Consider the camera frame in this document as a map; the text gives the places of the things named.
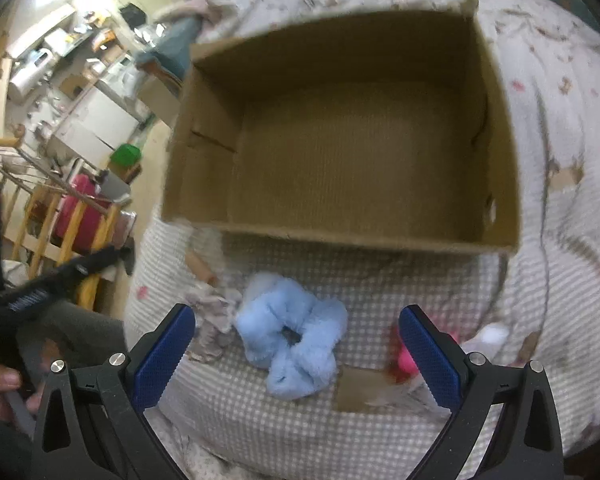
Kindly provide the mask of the pink rubber duck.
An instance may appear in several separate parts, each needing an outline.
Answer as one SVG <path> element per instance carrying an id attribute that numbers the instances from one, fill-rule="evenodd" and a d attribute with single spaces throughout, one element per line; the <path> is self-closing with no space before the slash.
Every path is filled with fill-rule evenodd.
<path id="1" fill-rule="evenodd" d="M 390 374 L 397 384 L 403 384 L 407 380 L 416 377 L 419 369 L 413 360 L 411 353 L 405 347 L 398 329 L 394 323 L 391 329 L 392 360 L 390 362 Z"/>

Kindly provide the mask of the beige patterned scrunchie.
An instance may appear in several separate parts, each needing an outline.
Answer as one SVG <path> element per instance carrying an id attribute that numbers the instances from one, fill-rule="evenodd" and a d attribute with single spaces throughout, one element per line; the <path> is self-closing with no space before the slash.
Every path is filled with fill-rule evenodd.
<path id="1" fill-rule="evenodd" d="M 234 321 L 242 294 L 232 288 L 197 283 L 186 289 L 183 298 L 193 309 L 196 321 L 188 356 L 201 363 L 218 360 L 235 337 Z"/>

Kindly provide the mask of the light blue fluffy scrunchie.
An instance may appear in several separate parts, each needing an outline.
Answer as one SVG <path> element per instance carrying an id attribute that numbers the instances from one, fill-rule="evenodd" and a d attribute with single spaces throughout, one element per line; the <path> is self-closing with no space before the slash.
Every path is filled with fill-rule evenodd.
<path id="1" fill-rule="evenodd" d="M 262 272 L 248 281 L 234 326 L 249 364 L 268 372 L 268 393 L 294 401 L 324 390 L 336 377 L 335 349 L 348 311 L 291 278 Z"/>

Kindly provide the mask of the wooden chair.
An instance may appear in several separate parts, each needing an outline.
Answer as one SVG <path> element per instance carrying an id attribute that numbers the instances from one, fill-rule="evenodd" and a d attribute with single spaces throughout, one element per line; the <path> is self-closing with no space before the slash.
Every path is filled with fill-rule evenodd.
<path id="1" fill-rule="evenodd" d="M 2 239 L 28 278 L 125 243 L 133 222 L 123 211 L 129 195 L 102 195 L 90 170 L 81 159 L 62 170 L 20 139 L 0 139 Z"/>

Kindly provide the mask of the open cardboard box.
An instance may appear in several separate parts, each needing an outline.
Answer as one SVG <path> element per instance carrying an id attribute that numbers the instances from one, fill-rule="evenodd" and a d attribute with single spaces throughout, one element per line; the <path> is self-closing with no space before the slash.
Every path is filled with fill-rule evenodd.
<path id="1" fill-rule="evenodd" d="M 514 252 L 512 120 L 474 14 L 343 14 L 196 44 L 166 220 L 304 242 Z"/>

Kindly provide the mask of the pile of blankets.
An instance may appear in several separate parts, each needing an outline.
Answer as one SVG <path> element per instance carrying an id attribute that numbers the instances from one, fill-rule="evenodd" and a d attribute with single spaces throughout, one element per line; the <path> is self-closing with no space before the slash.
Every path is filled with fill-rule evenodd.
<path id="1" fill-rule="evenodd" d="M 190 64 L 189 46 L 196 44 L 206 28 L 237 14 L 239 9 L 237 0 L 180 0 L 160 9 L 152 22 L 163 25 L 166 32 L 155 47 L 135 55 L 135 66 L 156 77 L 182 81 Z"/>

